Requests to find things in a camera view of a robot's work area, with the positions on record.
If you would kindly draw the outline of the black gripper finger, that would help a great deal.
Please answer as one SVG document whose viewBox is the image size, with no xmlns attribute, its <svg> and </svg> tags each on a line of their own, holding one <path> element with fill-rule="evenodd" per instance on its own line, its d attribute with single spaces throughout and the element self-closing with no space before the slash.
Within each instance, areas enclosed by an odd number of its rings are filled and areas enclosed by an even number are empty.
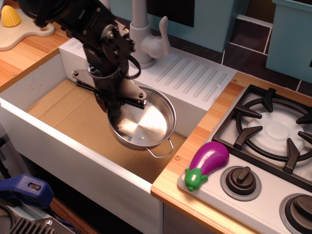
<svg viewBox="0 0 312 234">
<path fill-rule="evenodd" d="M 107 114 L 110 117 L 118 117 L 120 114 L 121 107 L 125 105 L 125 102 L 122 100 L 109 101 L 107 107 Z"/>
<path fill-rule="evenodd" d="M 102 98 L 102 96 L 100 94 L 95 94 L 95 99 L 101 110 L 106 113 L 107 107 L 105 104 L 105 100 Z"/>
</svg>

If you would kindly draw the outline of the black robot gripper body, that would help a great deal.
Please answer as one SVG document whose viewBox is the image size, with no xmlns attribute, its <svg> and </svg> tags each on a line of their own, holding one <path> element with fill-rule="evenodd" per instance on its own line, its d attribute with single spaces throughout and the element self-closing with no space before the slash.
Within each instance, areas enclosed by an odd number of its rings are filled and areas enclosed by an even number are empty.
<svg viewBox="0 0 312 234">
<path fill-rule="evenodd" d="M 129 64 L 121 66 L 86 63 L 85 69 L 72 71 L 72 77 L 78 84 L 89 88 L 95 94 L 100 94 L 108 104 L 109 101 L 120 100 L 143 109 L 146 105 L 147 94 L 135 83 L 134 79 L 140 76 L 141 68 L 137 73 L 129 75 Z"/>
</svg>

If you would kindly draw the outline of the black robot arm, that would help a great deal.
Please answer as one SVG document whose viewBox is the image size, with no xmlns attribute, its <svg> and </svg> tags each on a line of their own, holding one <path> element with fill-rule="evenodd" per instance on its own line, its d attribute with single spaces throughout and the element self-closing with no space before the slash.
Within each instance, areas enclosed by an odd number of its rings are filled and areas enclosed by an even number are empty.
<svg viewBox="0 0 312 234">
<path fill-rule="evenodd" d="M 19 6 L 37 27 L 51 22 L 68 30 L 83 45 L 86 68 L 74 70 L 78 85 L 94 92 L 104 112 L 117 116 L 122 105 L 144 109 L 146 93 L 133 80 L 140 72 L 129 75 L 129 63 L 138 69 L 132 57 L 135 43 L 128 29 L 116 21 L 111 11 L 98 0 L 20 0 Z"/>
</svg>

